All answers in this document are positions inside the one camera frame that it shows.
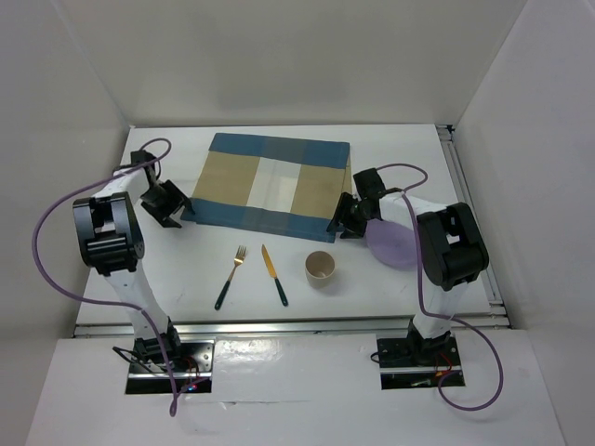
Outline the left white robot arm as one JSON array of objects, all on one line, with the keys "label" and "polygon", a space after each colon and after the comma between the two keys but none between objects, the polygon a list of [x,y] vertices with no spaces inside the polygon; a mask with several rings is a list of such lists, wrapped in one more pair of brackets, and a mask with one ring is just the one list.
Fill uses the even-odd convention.
[{"label": "left white robot arm", "polygon": [[134,331],[133,355],[164,371],[176,369],[183,347],[170,317],[161,309],[142,265],[145,243],[134,204],[163,228],[179,229],[176,214],[193,213],[190,198],[172,181],[162,181],[157,158],[141,149],[131,163],[116,168],[113,180],[89,198],[73,203],[73,217],[83,261],[102,276],[126,309]]}]

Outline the aluminium frame rail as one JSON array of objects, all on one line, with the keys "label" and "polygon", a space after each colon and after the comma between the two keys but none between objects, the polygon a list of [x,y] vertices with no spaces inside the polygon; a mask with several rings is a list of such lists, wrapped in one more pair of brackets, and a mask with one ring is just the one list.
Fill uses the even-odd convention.
[{"label": "aluminium frame rail", "polygon": [[[380,167],[390,186],[418,180],[418,197],[438,203],[466,200],[451,130],[445,125],[253,126],[253,135],[344,141],[353,171]],[[403,330],[417,309],[416,277],[378,262],[358,240],[320,245],[258,232],[185,223],[161,228],[137,212],[147,246],[143,265],[162,309],[183,337],[194,335],[283,335]],[[231,282],[223,305],[218,295],[233,268],[240,245],[245,262]],[[261,254],[265,245],[289,306],[281,303]],[[337,265],[323,288],[309,285],[304,262],[324,249]]]}]

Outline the purple plate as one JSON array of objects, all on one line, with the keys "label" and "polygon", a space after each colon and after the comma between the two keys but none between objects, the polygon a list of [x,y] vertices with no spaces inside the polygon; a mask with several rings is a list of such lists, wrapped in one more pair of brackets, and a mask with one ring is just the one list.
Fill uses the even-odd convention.
[{"label": "purple plate", "polygon": [[417,264],[414,232],[403,225],[370,220],[367,223],[365,240],[372,255],[384,265],[409,270]]}]

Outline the beige cup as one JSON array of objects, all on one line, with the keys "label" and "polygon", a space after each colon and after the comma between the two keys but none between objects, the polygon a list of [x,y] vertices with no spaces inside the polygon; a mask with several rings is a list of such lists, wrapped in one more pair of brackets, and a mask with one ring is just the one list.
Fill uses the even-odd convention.
[{"label": "beige cup", "polygon": [[310,253],[305,260],[305,273],[309,285],[323,288],[328,285],[336,270],[335,259],[326,251]]}]

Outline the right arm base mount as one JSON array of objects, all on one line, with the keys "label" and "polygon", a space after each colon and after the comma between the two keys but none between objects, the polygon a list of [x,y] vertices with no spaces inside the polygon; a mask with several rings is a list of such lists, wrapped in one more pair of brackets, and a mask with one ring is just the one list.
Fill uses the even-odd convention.
[{"label": "right arm base mount", "polygon": [[383,390],[437,387],[443,377],[444,387],[466,385],[453,337],[444,347],[420,358],[414,357],[405,338],[379,338],[377,351],[370,355],[370,360],[379,367]]}]

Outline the gold fork green handle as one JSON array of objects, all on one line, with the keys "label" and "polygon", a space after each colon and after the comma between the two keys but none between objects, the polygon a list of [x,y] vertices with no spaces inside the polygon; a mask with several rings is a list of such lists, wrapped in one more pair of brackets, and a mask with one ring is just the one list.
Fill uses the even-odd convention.
[{"label": "gold fork green handle", "polygon": [[230,273],[227,281],[225,281],[225,283],[224,283],[224,285],[223,285],[223,287],[222,287],[222,289],[221,289],[221,291],[220,291],[220,293],[218,295],[218,298],[217,298],[217,300],[215,302],[215,305],[214,305],[214,310],[219,311],[221,309],[221,307],[223,305],[223,302],[225,300],[226,294],[228,293],[229,288],[231,286],[231,282],[233,280],[233,276],[234,276],[236,270],[240,266],[242,266],[244,264],[244,262],[245,262],[246,251],[247,251],[247,248],[244,245],[240,245],[238,247],[238,249],[236,251],[236,254],[234,256],[234,259],[233,259],[233,268],[231,270],[231,273]]}]

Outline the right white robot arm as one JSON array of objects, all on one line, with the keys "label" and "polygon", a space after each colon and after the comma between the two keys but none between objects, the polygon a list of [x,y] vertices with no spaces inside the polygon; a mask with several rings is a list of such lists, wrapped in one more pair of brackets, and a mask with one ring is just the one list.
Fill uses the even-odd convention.
[{"label": "right white robot arm", "polygon": [[466,203],[438,204],[408,194],[428,180],[427,173],[403,189],[388,189],[379,171],[353,176],[357,194],[340,195],[326,230],[342,239],[362,238],[374,222],[388,222],[413,234],[419,310],[409,322],[404,351],[426,365],[446,350],[460,299],[487,269],[489,255]]}]

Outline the blue and tan placemat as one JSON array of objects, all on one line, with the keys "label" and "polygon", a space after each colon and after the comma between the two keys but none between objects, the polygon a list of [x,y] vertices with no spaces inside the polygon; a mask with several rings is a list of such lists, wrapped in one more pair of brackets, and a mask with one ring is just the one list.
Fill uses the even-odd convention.
[{"label": "blue and tan placemat", "polygon": [[351,193],[350,144],[217,133],[185,221],[322,243],[342,193]]}]

